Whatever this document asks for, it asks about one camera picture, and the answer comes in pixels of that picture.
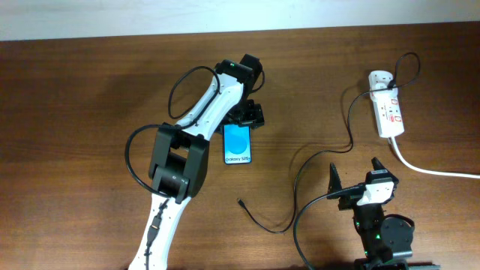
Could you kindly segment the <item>blue screen Galaxy smartphone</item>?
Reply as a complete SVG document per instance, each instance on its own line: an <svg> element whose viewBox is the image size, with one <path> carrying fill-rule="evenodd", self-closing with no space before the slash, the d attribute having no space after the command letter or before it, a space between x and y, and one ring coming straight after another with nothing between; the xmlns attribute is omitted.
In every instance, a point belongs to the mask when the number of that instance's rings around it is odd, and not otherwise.
<svg viewBox="0 0 480 270"><path fill-rule="evenodd" d="M228 124L223 127L223 152L225 164L251 162L251 129Z"/></svg>

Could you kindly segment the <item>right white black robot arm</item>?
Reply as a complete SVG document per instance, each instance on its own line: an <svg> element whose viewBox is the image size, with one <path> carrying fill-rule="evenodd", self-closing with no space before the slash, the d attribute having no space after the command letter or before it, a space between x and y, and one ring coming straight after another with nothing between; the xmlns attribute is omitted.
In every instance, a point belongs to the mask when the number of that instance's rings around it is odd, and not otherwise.
<svg viewBox="0 0 480 270"><path fill-rule="evenodd" d="M377 158L365 180L343 188L335 165L329 168L328 198L338 199L341 211L353 211L353 225L359 234L365 258L354 261L355 269L408 269L415 223L399 214L384 214L383 206L394 199L399 180Z"/></svg>

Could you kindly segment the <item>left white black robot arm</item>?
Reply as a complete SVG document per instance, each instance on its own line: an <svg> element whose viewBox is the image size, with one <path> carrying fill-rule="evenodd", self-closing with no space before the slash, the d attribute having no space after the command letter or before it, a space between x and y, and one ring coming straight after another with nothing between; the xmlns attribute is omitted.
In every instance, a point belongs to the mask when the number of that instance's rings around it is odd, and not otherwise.
<svg viewBox="0 0 480 270"><path fill-rule="evenodd" d="M205 94L175 124L153 124L154 148L148 168L151 184L137 174L133 179L151 194L151 206L142 240L129 269L166 269L170 246L188 203L206 179L210 140L229 126L252 130L265 124L260 104L249 98L265 73L250 54L240 62L225 59L210 69L212 81Z"/></svg>

